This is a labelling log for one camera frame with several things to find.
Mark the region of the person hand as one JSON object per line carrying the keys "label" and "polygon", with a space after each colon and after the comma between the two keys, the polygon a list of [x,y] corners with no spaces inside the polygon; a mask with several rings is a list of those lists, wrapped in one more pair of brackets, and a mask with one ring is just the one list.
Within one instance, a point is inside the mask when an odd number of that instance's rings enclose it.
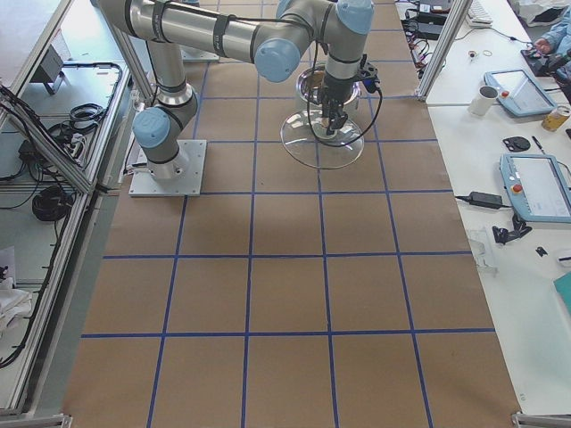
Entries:
{"label": "person hand", "polygon": [[541,54],[549,54],[552,50],[550,42],[544,37],[535,40],[534,48]]}

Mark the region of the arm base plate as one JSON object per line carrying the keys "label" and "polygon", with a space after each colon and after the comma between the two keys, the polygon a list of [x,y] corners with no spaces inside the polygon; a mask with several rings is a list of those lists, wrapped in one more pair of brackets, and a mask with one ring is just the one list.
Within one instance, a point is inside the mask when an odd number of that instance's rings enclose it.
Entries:
{"label": "arm base plate", "polygon": [[164,164],[149,163],[139,150],[129,195],[133,197],[199,196],[207,151],[206,140],[178,140],[178,155]]}
{"label": "arm base plate", "polygon": [[184,62],[218,62],[219,56],[215,53],[206,52],[201,49],[182,46],[182,59]]}

